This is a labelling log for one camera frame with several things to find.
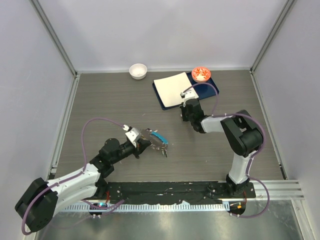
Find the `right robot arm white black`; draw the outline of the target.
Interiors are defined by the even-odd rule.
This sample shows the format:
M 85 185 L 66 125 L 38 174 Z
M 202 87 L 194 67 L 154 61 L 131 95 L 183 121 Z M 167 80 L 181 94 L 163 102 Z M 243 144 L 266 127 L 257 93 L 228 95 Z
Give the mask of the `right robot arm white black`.
M 233 160 L 226 175 L 226 193 L 233 198 L 241 195 L 250 182 L 250 168 L 265 144 L 265 131 L 246 110 L 218 116 L 204 114 L 198 99 L 181 103 L 181 118 L 190 122 L 201 134 L 224 133 L 233 151 Z

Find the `metal key organizer blue handle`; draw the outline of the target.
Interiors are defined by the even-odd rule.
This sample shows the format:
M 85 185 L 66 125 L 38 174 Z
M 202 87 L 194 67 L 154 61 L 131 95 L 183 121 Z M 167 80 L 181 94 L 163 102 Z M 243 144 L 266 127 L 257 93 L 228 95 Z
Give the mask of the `metal key organizer blue handle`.
M 153 150 L 161 151 L 162 155 L 168 158 L 168 140 L 159 134 L 158 132 L 153 132 L 152 129 L 146 128 L 141 130 L 141 136 L 151 142 L 151 148 Z

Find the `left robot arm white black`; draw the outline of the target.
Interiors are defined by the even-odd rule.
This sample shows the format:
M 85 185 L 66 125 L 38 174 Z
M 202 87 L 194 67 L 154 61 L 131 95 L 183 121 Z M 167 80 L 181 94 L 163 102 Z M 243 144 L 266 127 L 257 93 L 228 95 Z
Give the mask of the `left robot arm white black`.
M 33 180 L 14 207 L 22 219 L 22 233 L 28 236 L 38 232 L 58 212 L 77 201 L 102 199 L 107 192 L 105 178 L 114 171 L 114 164 L 130 155 L 139 158 L 150 145 L 143 138 L 136 143 L 130 140 L 120 143 L 116 138 L 109 138 L 85 167 L 57 179 Z

